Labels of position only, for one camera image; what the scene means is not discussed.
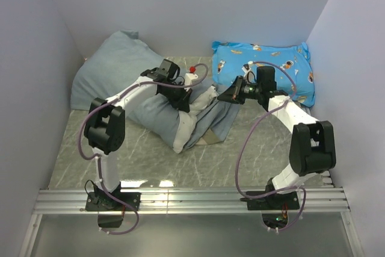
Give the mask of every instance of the gray fabric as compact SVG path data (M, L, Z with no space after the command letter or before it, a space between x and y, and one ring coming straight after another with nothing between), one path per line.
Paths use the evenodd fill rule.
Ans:
M154 53L144 42L138 40L134 31L118 31L106 39L102 46L79 69L72 85L71 108L89 110L96 97L106 99L134 83L141 72L158 67L164 58ZM204 80L193 88L190 101L205 92L213 81ZM199 138L211 128L223 141L230 130L238 106L215 100L197 116L196 128L184 150L195 145ZM158 94L133 110L127 116L158 134L173 147L179 126L179 113Z
M77 72L72 84L71 108L89 110L91 101L106 99L137 80L141 72L158 67L163 57L138 40L135 31L118 31Z

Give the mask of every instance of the gray marble surface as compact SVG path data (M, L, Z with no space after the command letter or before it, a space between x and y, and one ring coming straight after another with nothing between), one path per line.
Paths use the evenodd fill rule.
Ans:
M203 62L210 57L170 58L181 67ZM203 69L197 69L202 75ZM256 101L248 100L241 109L223 143L199 146L176 154L149 130L126 121L126 138L119 150L118 167L121 180L135 187L232 187L234 166L239 148L252 124L264 110ZM83 160L76 148L76 138L86 111L72 111L58 154L50 188L81 188L87 179L94 179L94 161ZM242 186L264 186L288 163L291 134L275 117L267 117L250 137L243 154L239 180ZM86 139L85 153L91 154ZM323 185L316 176L309 187Z

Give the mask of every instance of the gray wall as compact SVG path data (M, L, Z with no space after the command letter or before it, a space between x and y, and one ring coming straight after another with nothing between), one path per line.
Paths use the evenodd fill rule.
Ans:
M0 255L14 257L48 184L82 59L52 0L0 7Z
M327 0L55 0L82 54L118 29L162 55L211 55L211 41L305 41Z
M315 116L334 124L337 166L367 256L385 253L385 0L329 0L308 44Z

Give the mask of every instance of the wall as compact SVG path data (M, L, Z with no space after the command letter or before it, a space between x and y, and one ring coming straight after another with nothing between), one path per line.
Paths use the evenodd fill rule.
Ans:
M288 46L305 41L327 0L55 0L83 56L119 29L156 52L210 56L213 40Z
M0 7L0 252L14 257L48 185L82 59L52 0Z
M337 166L367 256L384 256L385 0L329 0L308 44L315 116L334 124Z

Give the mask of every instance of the floor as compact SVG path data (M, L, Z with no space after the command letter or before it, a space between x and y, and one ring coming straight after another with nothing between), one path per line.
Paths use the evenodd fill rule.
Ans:
M199 62L210 64L211 57L170 57L181 67ZM203 68L197 69L202 75ZM121 180L133 187L232 187L234 165L239 148L252 124L264 113L256 101L248 100L241 109L223 143L195 145L176 154L154 133L126 121L126 138L119 150ZM94 179L93 161L84 161L76 148L76 136L86 111L72 111L51 177L50 188L81 188L87 179ZM275 117L267 117L251 136L243 154L239 180L241 186L264 186L269 178L288 164L291 134ZM85 139L87 154L91 153ZM308 187L323 185L315 176Z

